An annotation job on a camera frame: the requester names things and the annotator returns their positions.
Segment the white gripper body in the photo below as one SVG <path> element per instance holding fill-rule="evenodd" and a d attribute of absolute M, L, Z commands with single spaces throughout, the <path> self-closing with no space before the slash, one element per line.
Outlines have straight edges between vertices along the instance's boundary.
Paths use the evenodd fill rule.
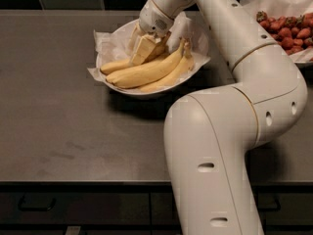
<path fill-rule="evenodd" d="M 174 20 L 168 17 L 153 0 L 148 0 L 140 12 L 139 26 L 145 33 L 164 37 L 173 24 Z"/>

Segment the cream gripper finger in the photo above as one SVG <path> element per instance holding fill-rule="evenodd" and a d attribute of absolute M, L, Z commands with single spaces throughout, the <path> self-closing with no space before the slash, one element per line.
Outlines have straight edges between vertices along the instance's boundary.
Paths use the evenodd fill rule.
<path fill-rule="evenodd" d="M 159 47 L 161 39 L 154 35 L 144 34 L 138 41 L 132 55 L 130 55 L 130 64 L 139 66 L 149 62 L 160 55 Z"/>
<path fill-rule="evenodd" d="M 144 31 L 142 30 L 142 28 L 140 28 L 140 25 L 138 23 L 135 23 L 135 26 L 130 35 L 130 39 L 128 41 L 128 46 L 127 46 L 127 52 L 129 55 L 133 54 L 135 47 L 138 44 L 138 41 L 143 35 L 144 35 Z"/>

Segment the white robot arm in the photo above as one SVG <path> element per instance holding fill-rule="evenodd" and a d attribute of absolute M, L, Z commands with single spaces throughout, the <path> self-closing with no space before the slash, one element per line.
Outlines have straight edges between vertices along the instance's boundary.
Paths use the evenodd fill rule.
<path fill-rule="evenodd" d="M 289 130 L 307 102 L 305 80 L 283 48 L 236 0 L 148 0 L 145 32 L 163 36 L 197 5 L 234 83 L 177 100 L 164 147 L 183 235 L 263 235 L 246 151 Z"/>

